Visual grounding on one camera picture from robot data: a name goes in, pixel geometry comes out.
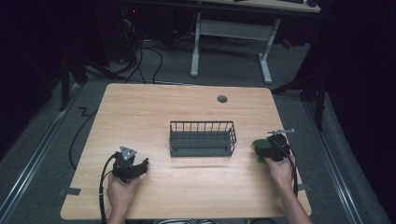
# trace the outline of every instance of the green object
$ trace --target green object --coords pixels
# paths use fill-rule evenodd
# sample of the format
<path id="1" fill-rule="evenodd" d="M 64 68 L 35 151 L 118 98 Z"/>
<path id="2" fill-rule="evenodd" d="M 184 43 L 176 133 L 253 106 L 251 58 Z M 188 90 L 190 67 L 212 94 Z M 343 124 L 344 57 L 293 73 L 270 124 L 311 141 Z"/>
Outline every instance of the green object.
<path id="1" fill-rule="evenodd" d="M 267 139 L 258 139 L 252 143 L 254 148 L 271 148 L 272 145 L 268 142 Z M 258 157 L 257 162 L 259 163 L 267 163 L 264 158 Z"/>
<path id="2" fill-rule="evenodd" d="M 257 159 L 257 162 L 258 163 L 265 163 L 265 164 L 267 163 L 264 158 L 260 158 L 260 157 Z"/>
<path id="3" fill-rule="evenodd" d="M 259 148 L 271 148 L 272 145 L 267 141 L 267 139 L 258 139 L 253 142 L 254 147 L 259 147 Z"/>

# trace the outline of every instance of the black cable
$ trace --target black cable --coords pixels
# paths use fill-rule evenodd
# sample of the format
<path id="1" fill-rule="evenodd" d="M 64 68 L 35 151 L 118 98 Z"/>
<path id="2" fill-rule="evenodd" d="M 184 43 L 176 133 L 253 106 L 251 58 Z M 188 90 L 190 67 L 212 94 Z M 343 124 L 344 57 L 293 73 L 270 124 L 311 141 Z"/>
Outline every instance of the black cable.
<path id="1" fill-rule="evenodd" d="M 206 48 L 206 47 L 203 47 L 202 44 L 200 43 L 199 47 L 201 49 L 207 49 L 207 50 L 219 49 L 223 44 L 223 38 L 221 38 L 221 37 L 218 37 L 218 38 L 212 37 L 212 38 L 207 38 L 207 39 L 209 39 L 209 40 L 214 39 L 214 41 L 212 41 L 212 43 L 219 41 L 219 44 L 217 46 L 215 46 L 214 48 Z"/>
<path id="2" fill-rule="evenodd" d="M 160 56 L 160 59 L 161 59 L 160 65 L 158 65 L 157 70 L 155 71 L 154 75 L 152 76 L 152 84 L 155 84 L 155 77 L 157 76 L 158 71 L 160 71 L 161 67 L 163 66 L 163 56 L 161 55 L 160 52 L 158 52 L 158 51 L 155 50 L 155 49 L 147 49 L 147 48 L 142 48 L 142 49 L 146 49 L 146 50 L 153 51 L 153 52 L 157 53 L 158 56 Z"/>
<path id="3" fill-rule="evenodd" d="M 100 178 L 100 184 L 99 184 L 99 206 L 100 206 L 100 214 L 102 218 L 102 224 L 106 224 L 106 212 L 105 212 L 105 201 L 104 201 L 104 195 L 103 195 L 103 182 L 105 180 L 105 171 L 108 166 L 108 163 L 116 158 L 116 153 L 111 155 L 110 158 L 106 161 L 105 167 L 103 168 L 102 175 Z"/>
<path id="4" fill-rule="evenodd" d="M 184 224 L 186 224 L 188 221 L 189 221 L 189 219 L 186 219 L 186 218 L 166 219 L 166 220 L 159 221 L 157 224 L 174 224 L 174 223 L 180 223 L 180 222 L 183 222 Z"/>
<path id="5" fill-rule="evenodd" d="M 211 224 L 218 224 L 216 221 L 214 221 L 213 219 L 202 219 L 198 222 L 198 224 L 203 224 L 203 223 L 211 223 Z"/>
<path id="6" fill-rule="evenodd" d="M 119 75 L 119 74 L 122 74 L 124 72 L 131 70 L 134 66 L 135 66 L 135 56 L 131 57 L 131 60 L 128 62 L 128 64 L 125 67 L 121 68 L 120 70 L 114 71 L 112 73 Z M 85 67 L 85 71 L 91 75 L 94 75 L 94 76 L 103 76 L 104 75 L 103 73 L 94 72 L 91 69 L 89 69 L 88 67 Z"/>
<path id="7" fill-rule="evenodd" d="M 198 224 L 199 221 L 199 219 L 189 219 L 185 224 Z"/>
<path id="8" fill-rule="evenodd" d="M 75 170 L 77 169 L 77 166 L 73 163 L 73 160 L 72 160 L 72 148 L 73 148 L 74 144 L 76 143 L 76 140 L 77 140 L 77 138 L 79 136 L 79 133 L 81 132 L 82 128 L 88 123 L 88 121 L 97 112 L 98 112 L 98 110 L 96 109 L 93 113 L 90 114 L 90 116 L 84 121 L 84 123 L 81 124 L 81 126 L 79 127 L 79 129 L 78 129 L 76 135 L 74 136 L 73 141 L 72 141 L 72 143 L 70 145 L 70 148 L 69 148 L 69 161 L 70 161 L 70 164 L 72 165 L 73 169 L 75 169 Z"/>
<path id="9" fill-rule="evenodd" d="M 291 160 L 290 156 L 283 150 L 283 148 L 274 140 L 274 143 L 276 144 L 277 147 L 279 147 L 280 151 L 283 153 L 286 159 L 289 160 L 290 165 L 291 165 L 291 175 L 293 178 L 293 191 L 296 197 L 298 196 L 298 179 L 297 179 L 297 157 L 294 155 L 295 158 L 295 164 Z"/>
<path id="10" fill-rule="evenodd" d="M 259 40 L 249 39 L 249 40 L 245 40 L 246 42 L 244 42 L 244 43 L 237 43 L 237 42 L 227 40 L 226 38 L 224 38 L 223 41 L 224 41 L 224 43 L 238 45 L 238 46 L 245 46 L 245 45 L 250 45 L 250 44 L 259 42 Z"/>
<path id="11" fill-rule="evenodd" d="M 140 76 L 142 77 L 142 81 L 143 81 L 143 83 L 144 83 L 144 84 L 146 84 L 146 83 L 147 83 L 147 81 L 146 81 L 145 77 L 143 76 L 143 74 L 142 74 L 142 70 L 140 69 L 140 67 L 137 69 L 137 71 L 139 71 L 139 74 L 140 74 Z"/>
<path id="12" fill-rule="evenodd" d="M 146 49 L 153 49 L 158 46 L 158 40 L 156 40 L 156 39 L 150 39 L 150 40 L 146 39 L 146 40 L 143 40 L 142 42 L 144 43 L 144 42 L 151 42 L 151 41 L 155 41 L 155 44 L 153 46 L 145 47 Z"/>
<path id="13" fill-rule="evenodd" d="M 136 70 L 140 67 L 140 64 L 142 64 L 143 61 L 143 51 L 142 48 L 140 48 L 140 61 L 139 64 L 136 66 L 136 68 L 134 69 L 134 71 L 131 73 L 131 75 L 129 75 L 126 79 L 124 83 L 128 83 L 129 79 L 131 79 L 131 77 L 134 75 L 134 72 L 136 72 Z"/>
<path id="14" fill-rule="evenodd" d="M 258 222 L 258 221 L 263 221 L 263 220 L 265 220 L 265 221 L 269 221 L 269 222 L 271 222 L 271 223 L 274 223 L 274 224 L 276 224 L 276 222 L 275 221 L 273 221 L 271 218 L 257 218 L 257 219 L 253 219 L 249 224 L 253 224 L 253 223 L 255 223 L 255 222 Z"/>
<path id="15" fill-rule="evenodd" d="M 184 39 L 175 41 L 174 43 L 175 43 L 176 45 L 178 45 L 178 46 L 181 46 L 181 47 L 189 47 L 189 46 L 192 46 L 192 45 L 194 45 L 195 41 L 194 41 L 194 40 L 190 40 L 191 37 L 193 37 L 193 35 L 192 35 L 192 36 L 189 36 L 189 37 L 186 37 L 186 38 L 184 38 Z M 178 43 L 178 42 L 182 42 L 182 41 L 186 41 L 186 42 L 188 41 L 189 43 L 188 43 L 188 44 L 180 44 L 180 43 Z"/>
<path id="16" fill-rule="evenodd" d="M 196 18 L 197 18 L 197 13 L 195 12 L 193 17 L 192 17 L 192 22 L 191 22 L 191 26 L 190 26 L 189 31 L 187 31 L 187 33 L 185 35 L 183 35 L 181 38 L 174 39 L 174 41 L 183 40 L 183 39 L 186 39 L 186 38 L 190 38 L 191 36 L 194 36 L 194 35 L 190 35 L 189 36 L 189 34 L 192 31 L 192 27 L 194 27 Z"/>

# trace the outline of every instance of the person's right hand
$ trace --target person's right hand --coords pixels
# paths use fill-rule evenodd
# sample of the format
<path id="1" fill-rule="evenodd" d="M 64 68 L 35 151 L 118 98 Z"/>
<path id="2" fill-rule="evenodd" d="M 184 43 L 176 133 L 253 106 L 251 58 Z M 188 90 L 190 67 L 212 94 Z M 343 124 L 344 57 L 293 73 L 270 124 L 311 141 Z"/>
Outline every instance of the person's right hand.
<path id="1" fill-rule="evenodd" d="M 271 158 L 264 158 L 271 170 L 271 177 L 274 179 L 278 188 L 291 188 L 292 167 L 289 160 L 274 161 Z M 290 155 L 290 159 L 295 165 L 296 159 Z"/>
<path id="2" fill-rule="evenodd" d="M 112 210 L 107 223 L 123 223 L 125 221 L 138 183 L 139 177 L 132 179 L 129 183 L 124 183 L 113 174 L 108 175 L 107 197 Z"/>

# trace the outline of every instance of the metal rail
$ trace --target metal rail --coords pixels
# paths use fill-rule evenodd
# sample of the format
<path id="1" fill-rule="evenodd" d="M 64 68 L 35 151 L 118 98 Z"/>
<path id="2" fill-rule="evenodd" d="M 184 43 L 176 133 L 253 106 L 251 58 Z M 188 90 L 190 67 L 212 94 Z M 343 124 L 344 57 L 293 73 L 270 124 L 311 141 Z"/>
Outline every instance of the metal rail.
<path id="1" fill-rule="evenodd" d="M 69 104 L 64 108 L 64 110 L 60 111 L 56 116 L 55 120 L 51 123 L 49 128 L 47 129 L 44 137 L 42 138 L 40 144 L 35 150 L 32 158 L 27 163 L 26 167 L 21 172 L 17 182 L 14 187 L 8 194 L 7 198 L 4 200 L 3 204 L 0 207 L 0 223 L 6 224 L 10 219 L 14 209 L 17 207 L 18 202 L 20 201 L 23 193 L 26 191 L 33 177 L 35 176 L 36 171 L 38 170 L 41 162 L 47 155 L 47 152 L 50 150 L 50 143 L 52 141 L 53 136 L 56 134 L 56 131 L 59 129 L 64 116 L 70 108 L 70 105 L 77 98 L 79 93 L 82 90 L 82 86 L 75 84 L 72 88 L 72 95 Z"/>
<path id="2" fill-rule="evenodd" d="M 340 201 L 344 206 L 346 211 L 346 215 L 349 219 L 350 223 L 361 224 L 363 221 L 361 220 L 361 215 L 356 207 L 352 195 L 349 191 L 349 188 L 341 175 L 340 170 L 338 169 L 337 163 L 332 155 L 332 151 L 330 150 L 329 145 L 324 137 L 323 132 L 318 129 L 317 124 L 315 123 L 315 111 L 312 105 L 309 102 L 302 102 L 305 112 L 311 118 L 310 123 L 312 127 L 316 131 L 317 138 L 321 144 L 321 148 L 323 150 L 323 154 L 325 157 L 326 165 L 329 169 L 329 174 L 332 178 L 332 182 L 334 183 L 335 189 L 337 190 L 338 196 L 340 197 Z"/>

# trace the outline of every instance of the gray carpet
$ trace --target gray carpet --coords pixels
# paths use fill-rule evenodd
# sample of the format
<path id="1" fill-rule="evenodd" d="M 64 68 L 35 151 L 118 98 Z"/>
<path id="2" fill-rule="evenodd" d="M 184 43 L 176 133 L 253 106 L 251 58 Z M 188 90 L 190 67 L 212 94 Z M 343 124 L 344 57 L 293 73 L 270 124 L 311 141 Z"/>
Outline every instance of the gray carpet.
<path id="1" fill-rule="evenodd" d="M 153 44 L 154 42 L 145 43 L 147 47 Z M 250 46 L 251 49 L 255 49 L 255 45 L 260 45 L 260 43 L 253 43 Z M 287 50 L 282 46 L 273 45 L 268 64 L 274 82 L 268 86 L 263 83 L 256 54 L 233 50 L 234 45 L 222 45 L 217 48 L 216 44 L 207 44 L 205 47 L 216 47 L 216 49 L 202 50 L 200 74 L 198 77 L 190 77 L 191 46 L 174 45 L 170 48 L 161 44 L 157 45 L 153 49 L 158 50 L 163 56 L 163 65 L 156 80 L 159 81 L 159 84 L 161 82 L 176 82 L 274 89 L 293 80 L 303 57 L 309 50 L 309 46 Z M 142 76 L 150 81 L 160 65 L 160 57 L 150 50 L 143 50 L 143 53 L 141 72 Z M 83 110 L 80 107 L 86 107 L 86 114 L 91 114 L 98 108 L 106 85 L 110 82 L 115 81 L 102 76 L 90 76 L 89 82 L 82 88 L 81 93 L 64 115 L 59 130 L 49 143 L 48 153 L 39 165 L 26 191 L 22 194 L 8 223 L 100 223 L 99 220 L 63 220 L 60 217 L 60 211 L 64 196 L 59 195 L 59 191 L 61 188 L 67 188 L 73 178 L 74 170 L 68 160 L 68 151 L 78 128 L 87 119 L 82 116 Z M 141 82 L 140 75 L 134 74 L 131 83 Z M 0 183 L 1 202 L 6 200 L 23 168 L 35 153 L 44 133 L 59 115 L 60 85 L 53 90 L 53 93 L 54 97 L 36 113 L 19 141 L 0 163 L 2 170 L 0 173 L 2 179 Z M 317 138 L 316 128 L 312 125 L 312 118 L 306 111 L 306 103 L 302 103 L 296 93 L 298 92 L 286 91 L 276 95 L 275 100 L 284 128 L 296 130 L 296 133 L 288 134 L 288 138 L 298 157 L 302 180 L 312 188 L 307 192 L 313 211 L 311 218 L 314 223 L 350 223 L 330 175 L 321 149 L 322 144 Z M 84 126 L 73 145 L 74 163 L 78 163 L 93 119 Z M 359 209 L 362 223 L 389 223 L 350 151 L 332 111 L 329 98 L 326 99 L 323 125 L 323 134 Z M 274 221 L 287 223 L 285 218 L 274 218 Z"/>

